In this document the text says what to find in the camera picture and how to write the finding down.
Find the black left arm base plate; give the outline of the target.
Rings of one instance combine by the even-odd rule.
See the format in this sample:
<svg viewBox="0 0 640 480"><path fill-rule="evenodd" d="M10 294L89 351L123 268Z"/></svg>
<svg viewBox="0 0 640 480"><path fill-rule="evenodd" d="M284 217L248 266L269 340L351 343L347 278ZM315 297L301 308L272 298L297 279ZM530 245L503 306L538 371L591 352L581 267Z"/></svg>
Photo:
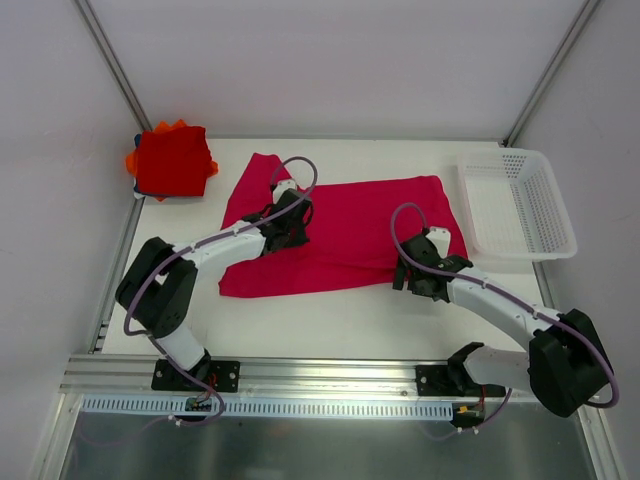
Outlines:
<svg viewBox="0 0 640 480"><path fill-rule="evenodd" d="M217 392L236 393L241 364L238 361L203 359L189 374ZM163 392L196 392L203 388L185 378L168 360L155 363L151 389Z"/></svg>

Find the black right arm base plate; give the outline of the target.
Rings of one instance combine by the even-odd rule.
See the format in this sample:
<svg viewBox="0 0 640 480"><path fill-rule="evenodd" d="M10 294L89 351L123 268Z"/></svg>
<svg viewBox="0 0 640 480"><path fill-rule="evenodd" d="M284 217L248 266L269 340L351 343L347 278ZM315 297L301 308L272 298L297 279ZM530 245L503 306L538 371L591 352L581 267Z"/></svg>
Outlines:
<svg viewBox="0 0 640 480"><path fill-rule="evenodd" d="M415 383L420 397L485 397L506 395L503 386L474 382L461 367L448 364L419 364L415 367Z"/></svg>

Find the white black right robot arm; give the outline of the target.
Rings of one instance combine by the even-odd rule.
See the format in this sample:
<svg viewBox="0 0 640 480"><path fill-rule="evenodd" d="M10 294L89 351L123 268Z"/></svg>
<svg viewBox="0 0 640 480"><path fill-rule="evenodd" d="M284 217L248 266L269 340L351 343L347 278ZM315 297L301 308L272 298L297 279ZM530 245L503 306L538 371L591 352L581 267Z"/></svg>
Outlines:
<svg viewBox="0 0 640 480"><path fill-rule="evenodd" d="M566 418L610 387L603 408L615 406L619 386L591 319L573 309L561 313L518 297L469 260L443 257L425 234L397 243L393 286L463 308L508 335L519 350L471 342L447 361L449 387L470 395L481 385L528 391L551 413Z"/></svg>

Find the magenta t shirt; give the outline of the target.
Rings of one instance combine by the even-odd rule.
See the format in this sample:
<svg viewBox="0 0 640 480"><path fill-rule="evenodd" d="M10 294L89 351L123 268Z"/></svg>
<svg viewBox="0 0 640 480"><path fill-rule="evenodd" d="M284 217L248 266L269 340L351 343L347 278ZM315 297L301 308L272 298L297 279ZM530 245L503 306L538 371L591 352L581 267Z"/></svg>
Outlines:
<svg viewBox="0 0 640 480"><path fill-rule="evenodd" d="M232 265L219 282L226 297L261 298L389 283L404 241L423 224L451 234L449 251L467 249L437 176L318 185L308 242Z"/></svg>

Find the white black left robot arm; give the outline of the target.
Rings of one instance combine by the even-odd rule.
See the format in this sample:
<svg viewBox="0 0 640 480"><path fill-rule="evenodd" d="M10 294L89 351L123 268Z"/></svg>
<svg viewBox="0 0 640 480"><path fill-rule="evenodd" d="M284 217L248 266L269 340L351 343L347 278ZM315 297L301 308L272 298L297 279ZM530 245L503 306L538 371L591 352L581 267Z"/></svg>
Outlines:
<svg viewBox="0 0 640 480"><path fill-rule="evenodd" d="M126 310L125 334L146 336L162 355L154 390L237 390L240 364L213 360L187 325L196 280L206 267L224 274L230 266L304 245L313 212L306 193L278 187L273 203L208 238L180 245L154 237L143 244L115 298Z"/></svg>

